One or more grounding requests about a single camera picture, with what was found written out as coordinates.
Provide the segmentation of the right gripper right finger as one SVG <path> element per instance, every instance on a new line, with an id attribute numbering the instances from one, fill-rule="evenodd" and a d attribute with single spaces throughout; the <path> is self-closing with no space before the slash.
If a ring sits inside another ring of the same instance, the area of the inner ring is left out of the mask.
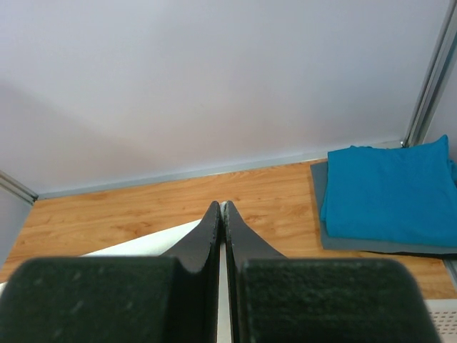
<path id="1" fill-rule="evenodd" d="M 416 280 L 386 258 L 289 259 L 222 204 L 234 342 L 439 342 Z"/>

